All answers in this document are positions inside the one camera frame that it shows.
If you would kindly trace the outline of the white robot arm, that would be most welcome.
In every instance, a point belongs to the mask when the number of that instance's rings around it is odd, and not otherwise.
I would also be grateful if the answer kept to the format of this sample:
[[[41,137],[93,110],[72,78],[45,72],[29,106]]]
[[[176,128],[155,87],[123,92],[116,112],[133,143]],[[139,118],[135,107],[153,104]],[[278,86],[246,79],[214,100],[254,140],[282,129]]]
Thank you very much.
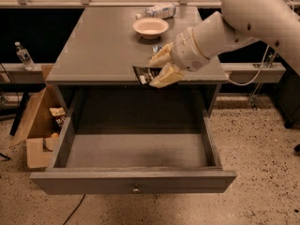
[[[261,40],[300,73],[300,16],[284,0],[221,0],[221,11],[180,32],[149,61],[156,88],[181,81],[221,53]]]

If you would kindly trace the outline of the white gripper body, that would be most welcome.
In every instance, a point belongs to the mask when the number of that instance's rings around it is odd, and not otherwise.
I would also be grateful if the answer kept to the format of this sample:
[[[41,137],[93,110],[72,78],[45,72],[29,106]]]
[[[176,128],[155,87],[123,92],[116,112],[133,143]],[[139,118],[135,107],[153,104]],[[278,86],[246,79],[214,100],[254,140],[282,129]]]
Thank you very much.
[[[198,48],[191,27],[176,36],[172,44],[171,58],[181,69],[191,72],[203,68],[210,62]]]

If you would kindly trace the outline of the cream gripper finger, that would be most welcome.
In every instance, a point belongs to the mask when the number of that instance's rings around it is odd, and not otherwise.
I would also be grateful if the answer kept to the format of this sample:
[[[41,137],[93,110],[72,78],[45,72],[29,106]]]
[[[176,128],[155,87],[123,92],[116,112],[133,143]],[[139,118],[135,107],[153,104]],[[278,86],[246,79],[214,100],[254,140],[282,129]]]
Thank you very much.
[[[148,66],[152,68],[162,68],[172,61],[171,51],[173,45],[168,43],[162,47],[148,62]]]
[[[156,88],[166,87],[181,81],[184,75],[185,71],[176,64],[167,63],[149,85]]]

